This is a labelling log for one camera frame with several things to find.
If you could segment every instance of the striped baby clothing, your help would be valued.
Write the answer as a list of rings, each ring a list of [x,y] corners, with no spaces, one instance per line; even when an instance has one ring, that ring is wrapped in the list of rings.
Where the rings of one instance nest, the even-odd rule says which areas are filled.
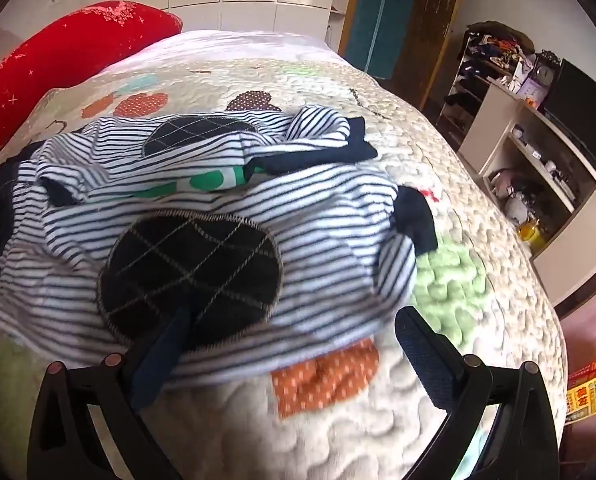
[[[98,276],[133,222],[193,210],[268,230],[282,285],[267,322],[183,354],[171,385],[270,372],[375,333],[407,304],[415,256],[393,217],[398,186],[386,173],[348,163],[348,150],[363,149],[351,141],[353,121],[310,105],[295,115],[99,118],[51,137],[18,168],[13,233],[0,257],[0,328],[70,366],[123,351],[98,313]],[[345,155],[335,158],[336,150]],[[296,158],[285,173],[290,153]],[[256,165],[274,156],[285,158]]]

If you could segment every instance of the black tv screen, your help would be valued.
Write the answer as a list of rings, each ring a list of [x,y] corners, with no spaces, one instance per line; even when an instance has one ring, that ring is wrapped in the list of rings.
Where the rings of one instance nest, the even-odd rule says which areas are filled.
[[[596,167],[596,82],[564,59],[540,111],[557,124]]]

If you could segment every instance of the green patch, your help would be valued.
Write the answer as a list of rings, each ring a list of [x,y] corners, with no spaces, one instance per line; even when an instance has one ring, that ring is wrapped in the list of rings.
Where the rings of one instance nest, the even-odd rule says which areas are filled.
[[[485,266],[475,252],[438,234],[438,249],[417,258],[412,304],[456,348],[473,342],[476,319],[491,300]]]
[[[285,74],[302,75],[302,76],[319,76],[321,72],[312,68],[297,65],[281,65],[280,71]]]

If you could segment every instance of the wooden door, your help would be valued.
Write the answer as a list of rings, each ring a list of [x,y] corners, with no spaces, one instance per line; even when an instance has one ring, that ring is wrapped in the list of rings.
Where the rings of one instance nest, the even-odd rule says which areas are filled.
[[[387,85],[422,110],[446,48],[459,0],[414,0],[409,27]]]

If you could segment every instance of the red cushion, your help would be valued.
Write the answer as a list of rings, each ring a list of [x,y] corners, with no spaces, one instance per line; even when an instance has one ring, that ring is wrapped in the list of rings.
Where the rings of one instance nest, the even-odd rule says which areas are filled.
[[[117,0],[47,25],[0,62],[0,149],[47,91],[80,84],[181,29],[173,14]]]

